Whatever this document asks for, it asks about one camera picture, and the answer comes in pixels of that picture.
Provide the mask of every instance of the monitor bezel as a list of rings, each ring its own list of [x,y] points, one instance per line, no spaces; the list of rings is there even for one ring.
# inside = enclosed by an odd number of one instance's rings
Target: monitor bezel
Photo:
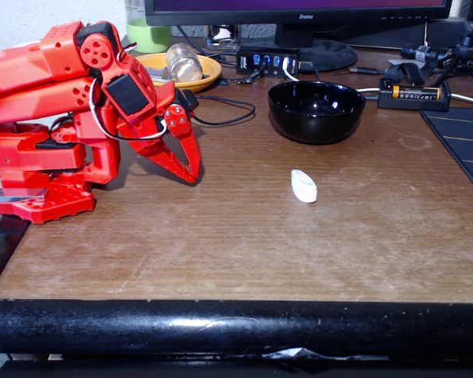
[[[245,11],[155,11],[155,0],[146,0],[149,25],[216,25],[216,24],[318,24],[324,22],[381,21],[413,23],[447,18],[453,0],[443,6],[301,9],[301,10],[245,10]]]

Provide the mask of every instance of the orange plate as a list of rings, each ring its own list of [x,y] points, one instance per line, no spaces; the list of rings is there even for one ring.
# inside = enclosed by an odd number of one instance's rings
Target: orange plate
[[[205,79],[192,81],[190,83],[175,83],[175,87],[179,89],[189,89],[193,93],[198,93],[206,87],[210,86],[221,75],[222,67],[214,59],[198,55],[199,62],[202,64],[203,75],[208,76]],[[136,60],[145,67],[152,69],[163,69],[166,63],[166,53],[146,54],[136,57]],[[154,82],[155,87],[161,87],[164,83]]]

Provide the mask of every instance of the yellow battery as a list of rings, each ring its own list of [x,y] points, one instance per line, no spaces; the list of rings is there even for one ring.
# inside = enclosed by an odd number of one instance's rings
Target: yellow battery
[[[393,87],[393,98],[405,100],[440,101],[441,88],[401,87],[399,85],[395,85]]]

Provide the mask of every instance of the monitor stand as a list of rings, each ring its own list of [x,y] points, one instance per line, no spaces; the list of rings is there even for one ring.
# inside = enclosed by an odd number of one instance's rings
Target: monitor stand
[[[357,62],[357,53],[345,43],[316,39],[318,25],[278,24],[274,37],[250,39],[245,46],[297,49],[302,61],[312,61],[320,72],[344,69]]]

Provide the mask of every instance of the red robot arm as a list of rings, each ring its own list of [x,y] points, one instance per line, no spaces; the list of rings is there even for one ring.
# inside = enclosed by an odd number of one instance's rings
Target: red robot arm
[[[91,183],[117,176],[119,139],[194,183],[201,164],[190,121],[195,106],[173,83],[155,90],[107,22],[57,26],[40,43],[0,51],[1,185],[47,189],[44,202],[0,203],[0,213],[44,223],[92,210]],[[16,123],[61,113],[69,115],[51,132]],[[162,141],[164,132],[180,140],[189,166]],[[85,161],[84,145],[93,161]]]

